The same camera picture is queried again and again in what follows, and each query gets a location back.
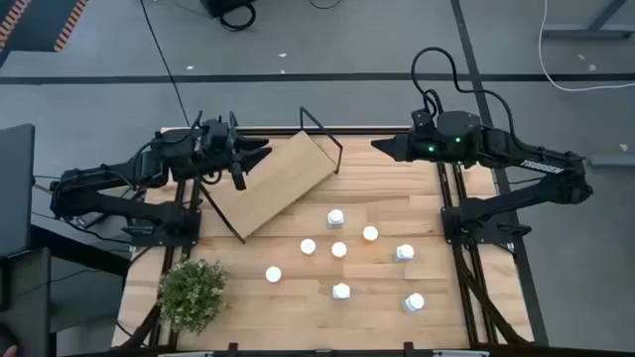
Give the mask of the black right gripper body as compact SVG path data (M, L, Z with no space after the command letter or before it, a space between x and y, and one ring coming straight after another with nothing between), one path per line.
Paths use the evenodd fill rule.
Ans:
M434 141L437 132L433 117L428 111L411 113L413 127L408 132L407 160L436 162L438 145Z

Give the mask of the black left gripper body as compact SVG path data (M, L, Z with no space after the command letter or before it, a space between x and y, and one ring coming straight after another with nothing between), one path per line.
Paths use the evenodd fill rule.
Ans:
M239 164L235 158L237 155L236 127L235 117L230 117L227 122L219 118L202 123L200 149L203 174L213 174L223 170L228 170L231 174L239 173Z

